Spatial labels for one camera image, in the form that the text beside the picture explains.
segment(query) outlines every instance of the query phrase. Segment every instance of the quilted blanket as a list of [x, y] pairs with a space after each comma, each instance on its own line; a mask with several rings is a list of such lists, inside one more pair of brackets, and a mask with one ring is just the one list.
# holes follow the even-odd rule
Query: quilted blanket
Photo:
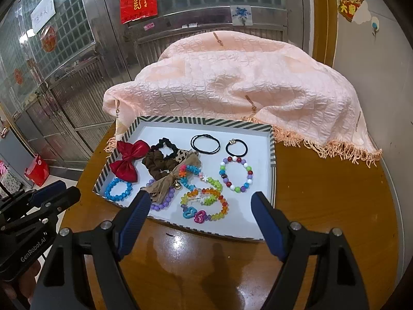
[[323, 158], [370, 166], [382, 154], [345, 77], [294, 45], [233, 31], [171, 44], [135, 80], [109, 88], [103, 110], [118, 112], [116, 140], [136, 116], [186, 116], [267, 123], [277, 142]]

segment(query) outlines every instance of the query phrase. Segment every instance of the table surface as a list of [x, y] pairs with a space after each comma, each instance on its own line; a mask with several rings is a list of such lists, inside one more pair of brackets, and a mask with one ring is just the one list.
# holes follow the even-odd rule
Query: table surface
[[[77, 185], [81, 200], [66, 211], [62, 227], [93, 229], [119, 211], [92, 192], [113, 133], [114, 125], [90, 158]], [[280, 143], [276, 157], [276, 208], [313, 231], [340, 227], [359, 264], [370, 309], [380, 309], [394, 288], [398, 258], [396, 214], [380, 164], [321, 159], [303, 146]], [[86, 265], [96, 309], [106, 309], [92, 257]], [[204, 236], [148, 219], [120, 266], [142, 310], [249, 310], [261, 308], [282, 263], [264, 242]], [[314, 267], [311, 257], [295, 309], [305, 307]]]

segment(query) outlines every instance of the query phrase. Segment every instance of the black elastic band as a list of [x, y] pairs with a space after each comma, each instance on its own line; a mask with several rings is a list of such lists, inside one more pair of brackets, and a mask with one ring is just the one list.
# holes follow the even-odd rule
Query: black elastic band
[[[218, 143], [218, 148], [216, 148], [214, 151], [212, 152], [206, 152], [204, 150], [198, 149], [197, 147], [195, 147], [195, 141], [197, 138], [199, 137], [206, 137], [208, 139], [212, 139], [215, 142]], [[191, 147], [193, 150], [196, 150], [197, 152], [200, 152], [202, 154], [207, 154], [207, 155], [212, 155], [212, 154], [216, 154], [217, 152], [219, 152], [219, 150], [221, 149], [221, 144], [219, 143], [218, 139], [216, 139], [215, 137], [213, 137], [212, 135], [209, 134], [201, 134], [201, 135], [195, 135], [192, 139], [191, 139]]]
[[[245, 153], [243, 153], [242, 155], [235, 155], [235, 154], [229, 152], [229, 150], [228, 150], [229, 145], [233, 145], [233, 144], [235, 144], [235, 142], [241, 142], [241, 143], [245, 146]], [[247, 144], [246, 144], [243, 140], [241, 140], [241, 139], [230, 139], [229, 142], [228, 142], [228, 144], [227, 144], [227, 146], [225, 147], [225, 150], [226, 150], [227, 153], [228, 153], [229, 155], [231, 155], [231, 156], [234, 156], [234, 157], [243, 157], [243, 156], [245, 156], [245, 155], [247, 154], [247, 152], [248, 152], [248, 147], [247, 147]]]
[[178, 155], [178, 148], [171, 141], [169, 141], [169, 139], [167, 139], [166, 137], [164, 137], [163, 139], [160, 139], [159, 143], [157, 145], [153, 145], [151, 147], [151, 151], [159, 150], [160, 148], [162, 148], [164, 146], [164, 144], [168, 148], [172, 149], [172, 154], [166, 155], [164, 157], [164, 160], [168, 160], [168, 159], [171, 159], [171, 158], [174, 159], [176, 157], [176, 155]]

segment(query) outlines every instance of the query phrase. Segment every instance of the red bow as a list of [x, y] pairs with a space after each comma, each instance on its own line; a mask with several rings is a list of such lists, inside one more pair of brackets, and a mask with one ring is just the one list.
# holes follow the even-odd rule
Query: red bow
[[136, 141], [134, 144], [118, 141], [117, 149], [122, 154], [122, 159], [110, 164], [110, 168], [116, 177], [124, 181], [135, 183], [138, 181], [138, 173], [132, 164], [135, 159], [142, 158], [151, 148], [142, 141]]

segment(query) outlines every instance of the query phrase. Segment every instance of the wall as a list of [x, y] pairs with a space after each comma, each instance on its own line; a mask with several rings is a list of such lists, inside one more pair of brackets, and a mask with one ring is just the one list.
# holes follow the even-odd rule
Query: wall
[[333, 67], [356, 89], [368, 131], [383, 149], [394, 182], [404, 229], [403, 239], [399, 228], [400, 278], [413, 255], [413, 50], [383, 0], [366, 1], [379, 19], [377, 36], [371, 21], [357, 24], [339, 14]]

